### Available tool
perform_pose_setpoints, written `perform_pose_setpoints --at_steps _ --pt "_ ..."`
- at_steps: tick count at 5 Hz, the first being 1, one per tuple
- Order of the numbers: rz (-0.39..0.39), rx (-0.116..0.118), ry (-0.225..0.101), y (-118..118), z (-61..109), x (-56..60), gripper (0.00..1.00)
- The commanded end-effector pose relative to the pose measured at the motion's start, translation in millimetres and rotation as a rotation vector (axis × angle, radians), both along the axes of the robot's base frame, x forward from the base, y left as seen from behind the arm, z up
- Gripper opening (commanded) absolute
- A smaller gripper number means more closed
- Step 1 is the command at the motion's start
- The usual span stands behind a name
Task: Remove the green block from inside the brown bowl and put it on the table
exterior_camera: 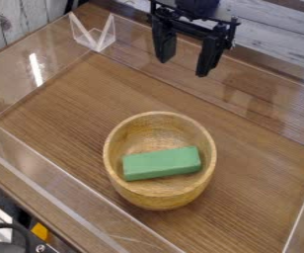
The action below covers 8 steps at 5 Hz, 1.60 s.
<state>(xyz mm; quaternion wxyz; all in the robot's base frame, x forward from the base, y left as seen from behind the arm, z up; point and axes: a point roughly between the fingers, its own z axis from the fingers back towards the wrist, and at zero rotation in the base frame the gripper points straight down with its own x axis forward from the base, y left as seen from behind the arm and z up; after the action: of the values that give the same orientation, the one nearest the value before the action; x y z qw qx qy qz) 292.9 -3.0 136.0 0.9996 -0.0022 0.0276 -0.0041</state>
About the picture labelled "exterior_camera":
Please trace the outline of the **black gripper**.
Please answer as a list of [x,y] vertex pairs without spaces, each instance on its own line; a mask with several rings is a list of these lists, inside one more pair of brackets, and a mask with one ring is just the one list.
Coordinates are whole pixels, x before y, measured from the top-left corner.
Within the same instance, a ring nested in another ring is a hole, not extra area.
[[151,15],[155,16],[151,17],[153,54],[160,63],[175,55],[176,34],[172,27],[196,38],[218,35],[207,36],[202,42],[195,75],[204,77],[216,67],[224,48],[234,46],[236,26],[240,24],[238,18],[220,9],[220,0],[149,1]]

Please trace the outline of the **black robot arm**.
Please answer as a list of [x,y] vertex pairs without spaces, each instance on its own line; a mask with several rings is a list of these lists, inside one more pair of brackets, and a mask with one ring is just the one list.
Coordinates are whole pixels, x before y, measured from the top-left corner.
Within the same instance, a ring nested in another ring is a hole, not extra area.
[[160,63],[175,56],[176,35],[202,41],[195,75],[204,77],[234,47],[238,18],[218,11],[220,0],[149,0],[153,54]]

